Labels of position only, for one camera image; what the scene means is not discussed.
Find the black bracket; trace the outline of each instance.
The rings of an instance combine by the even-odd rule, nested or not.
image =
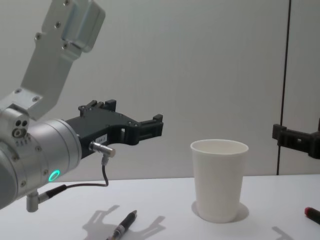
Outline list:
[[[314,159],[320,159],[320,121],[318,131],[311,134],[274,124],[272,138],[278,140],[278,146],[305,152]]]
[[[89,150],[92,141],[103,145],[137,145],[139,141],[159,137],[163,130],[163,116],[158,114],[148,121],[136,121],[116,112],[116,100],[91,101],[79,106],[80,116],[66,122],[78,134],[82,158],[94,153]]]

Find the pen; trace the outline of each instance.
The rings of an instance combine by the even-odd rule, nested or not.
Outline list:
[[[304,214],[312,221],[316,222],[317,224],[320,224],[320,211],[315,210],[312,207],[307,207],[304,210]]]
[[[119,240],[122,238],[122,236],[125,234],[125,232],[129,229],[131,224],[134,223],[134,221],[137,218],[137,211],[130,212],[128,216],[116,227],[114,230],[112,236],[109,236],[106,240]]]

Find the white table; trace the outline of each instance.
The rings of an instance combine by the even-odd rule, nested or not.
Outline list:
[[[51,183],[39,192],[60,184]],[[76,187],[42,203],[36,213],[26,212],[25,198],[0,210],[0,239],[105,240],[133,210],[138,217],[123,240],[320,239],[320,225],[304,216],[305,207],[320,209],[320,175],[245,177],[241,202],[249,215],[232,223],[202,220],[192,210],[194,201],[192,178]],[[238,220],[245,215],[242,206]],[[280,238],[276,231],[290,237]]]

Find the cup rim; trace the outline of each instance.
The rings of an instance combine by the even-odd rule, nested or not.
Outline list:
[[[197,148],[194,147],[195,144],[197,143],[203,143],[203,142],[229,142],[229,143],[236,143],[236,144],[239,144],[239,145],[242,145],[243,147],[245,147],[245,150],[243,151],[238,151],[238,152],[232,152],[232,153],[214,153],[214,152],[209,152],[209,151],[202,151],[202,150],[199,150]],[[234,140],[227,140],[227,139],[203,139],[203,140],[198,140],[198,141],[194,141],[193,143],[191,143],[190,145],[190,148],[195,151],[195,152],[198,152],[198,153],[202,153],[202,154],[206,154],[206,155],[219,155],[219,156],[233,156],[233,155],[239,155],[239,154],[244,154],[246,152],[248,152],[249,150],[249,147],[240,142],[240,141],[234,141]]]

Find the white paper cup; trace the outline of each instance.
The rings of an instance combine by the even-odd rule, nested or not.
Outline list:
[[[199,216],[212,223],[231,222],[240,205],[249,147],[222,139],[195,141],[190,147]]]

